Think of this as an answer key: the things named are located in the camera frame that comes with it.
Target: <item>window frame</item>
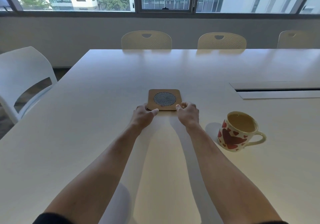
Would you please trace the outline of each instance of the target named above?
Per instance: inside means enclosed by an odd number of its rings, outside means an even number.
[[[320,14],[300,14],[307,0],[297,0],[289,14],[275,13],[196,13],[198,0],[190,0],[189,9],[142,9],[134,0],[135,11],[24,11],[18,0],[7,0],[12,11],[0,11],[0,17],[110,17],[110,18],[195,18],[195,19],[320,19]]]

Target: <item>gray wall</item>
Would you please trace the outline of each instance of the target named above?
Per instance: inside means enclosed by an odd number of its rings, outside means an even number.
[[[74,65],[89,49],[121,49],[121,37],[156,30],[172,38],[173,49],[196,49],[201,35],[230,32],[246,38],[247,48],[276,48],[280,32],[312,30],[320,48],[320,20],[222,20],[153,18],[0,18],[0,52],[33,46],[54,67]]]

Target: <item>wooden coaster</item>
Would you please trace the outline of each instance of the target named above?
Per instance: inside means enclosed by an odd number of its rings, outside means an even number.
[[[151,89],[149,90],[148,105],[150,110],[176,110],[176,105],[181,105],[180,91],[177,89]]]

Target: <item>mug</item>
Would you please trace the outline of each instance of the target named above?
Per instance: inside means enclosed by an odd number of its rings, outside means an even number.
[[[261,135],[262,139],[249,142],[254,135]],[[231,152],[237,152],[249,145],[261,144],[266,139],[266,135],[258,131],[257,122],[250,115],[238,111],[228,113],[218,132],[219,145]]]

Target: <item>chair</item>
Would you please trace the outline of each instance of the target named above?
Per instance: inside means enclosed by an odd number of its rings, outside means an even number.
[[[18,113],[14,108],[17,99],[48,77],[52,85],[33,96]],[[14,124],[56,83],[51,64],[35,48],[27,47],[0,55],[0,103]]]
[[[198,40],[198,49],[246,49],[244,37],[233,33],[206,33]]]
[[[157,31],[134,31],[121,39],[122,49],[171,49],[171,37]]]
[[[289,30],[279,35],[278,49],[310,49],[315,35],[309,31]]]

